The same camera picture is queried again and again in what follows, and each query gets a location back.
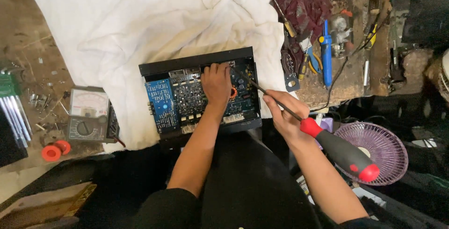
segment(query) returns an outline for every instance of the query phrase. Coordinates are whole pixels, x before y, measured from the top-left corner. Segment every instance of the black sleeve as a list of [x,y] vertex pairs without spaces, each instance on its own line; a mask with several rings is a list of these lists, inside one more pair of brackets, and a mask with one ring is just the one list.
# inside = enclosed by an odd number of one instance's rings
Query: black sleeve
[[343,229],[392,229],[390,226],[383,224],[380,221],[370,218],[361,218],[355,220],[349,220],[340,224],[340,228]]
[[134,228],[197,228],[199,201],[184,189],[167,189],[151,194],[134,217]]

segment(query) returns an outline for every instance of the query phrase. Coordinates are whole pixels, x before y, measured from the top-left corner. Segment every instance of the maroon cloth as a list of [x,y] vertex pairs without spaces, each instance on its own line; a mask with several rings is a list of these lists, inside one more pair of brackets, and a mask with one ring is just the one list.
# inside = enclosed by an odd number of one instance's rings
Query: maroon cloth
[[[310,35],[311,43],[313,43],[323,33],[323,23],[331,16],[332,2],[330,0],[276,0],[284,13],[285,17],[295,28],[298,33],[297,40],[301,42]],[[295,63],[295,72],[303,60],[303,52],[298,41],[290,39],[290,45],[297,60]]]

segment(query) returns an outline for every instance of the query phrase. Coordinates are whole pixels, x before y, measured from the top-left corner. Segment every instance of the red and black screwdriver handle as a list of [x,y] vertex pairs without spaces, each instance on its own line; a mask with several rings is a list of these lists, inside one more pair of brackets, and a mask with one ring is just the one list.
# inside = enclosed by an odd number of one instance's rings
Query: red and black screwdriver handle
[[329,157],[346,172],[366,182],[374,181],[379,176],[379,168],[364,152],[347,140],[320,128],[314,119],[301,120],[300,130],[315,138]]

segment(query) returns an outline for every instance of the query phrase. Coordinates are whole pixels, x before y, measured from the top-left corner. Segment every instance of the dirty wooden surface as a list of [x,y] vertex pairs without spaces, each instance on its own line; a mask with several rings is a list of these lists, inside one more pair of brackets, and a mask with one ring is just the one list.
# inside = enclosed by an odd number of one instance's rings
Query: dirty wooden surface
[[[27,149],[29,157],[0,168],[0,173],[3,173],[47,163],[40,152],[49,142],[65,139],[68,116],[57,105],[57,101],[65,91],[70,91],[73,82],[34,0],[0,0],[0,10],[0,65],[15,65],[25,69],[23,73],[15,74],[21,84],[22,105],[33,130],[32,141]],[[42,58],[42,64],[39,63],[39,58]],[[52,100],[44,111],[38,111],[29,104],[28,89],[39,95],[50,95]],[[70,98],[62,100],[62,103],[68,107]],[[45,131],[36,124],[43,125]],[[103,152],[102,145],[98,143],[72,143],[71,146],[71,152],[61,157],[61,160]]]
[[[354,14],[354,42],[356,45],[362,40],[362,9],[365,3],[367,0],[333,0],[334,14],[339,13],[342,9],[348,9]],[[57,105],[57,101],[61,99],[64,91],[70,91],[73,82],[35,1],[0,0],[0,9],[2,10],[0,13],[0,24],[2,25],[0,47],[3,50],[0,60],[10,66],[16,65],[25,68],[25,71],[19,76],[23,91],[21,100],[34,133],[28,148],[29,158],[0,169],[0,172],[12,172],[47,163],[40,156],[42,148],[49,142],[64,139],[68,116]],[[314,49],[317,53],[320,52],[319,43],[315,42]],[[39,58],[42,58],[42,64],[39,63]],[[334,75],[343,61],[343,59],[333,59]],[[57,74],[52,75],[52,71],[57,71]],[[331,95],[331,105],[362,96],[362,75],[363,58],[360,54],[350,58],[336,82]],[[39,112],[28,104],[28,88],[36,94],[50,94],[52,101],[45,111]],[[311,107],[324,105],[327,101],[328,91],[324,88],[322,76],[312,75],[309,72],[301,83],[301,89],[297,95]],[[62,102],[68,107],[70,99],[67,98]],[[46,130],[39,129],[35,124],[44,125]],[[100,152],[103,152],[103,148],[98,143],[74,143],[72,151],[61,160],[85,157]]]
[[[332,14],[339,14],[343,9],[353,13],[354,44],[358,46],[363,37],[363,7],[368,0],[332,0]],[[313,44],[314,52],[321,56],[319,42]],[[335,82],[330,97],[330,106],[340,102],[361,97],[363,89],[363,52],[349,58],[346,66]],[[335,77],[344,59],[332,59],[332,77]],[[308,69],[306,77],[301,82],[301,88],[296,91],[298,98],[311,108],[323,106],[327,102],[328,90],[324,87],[322,75],[315,75]]]

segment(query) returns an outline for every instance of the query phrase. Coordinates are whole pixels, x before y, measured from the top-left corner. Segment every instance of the blue circuit board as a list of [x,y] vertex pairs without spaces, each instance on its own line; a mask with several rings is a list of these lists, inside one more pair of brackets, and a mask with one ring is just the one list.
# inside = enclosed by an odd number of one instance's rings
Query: blue circuit board
[[180,128],[169,80],[148,82],[145,88],[158,133]]

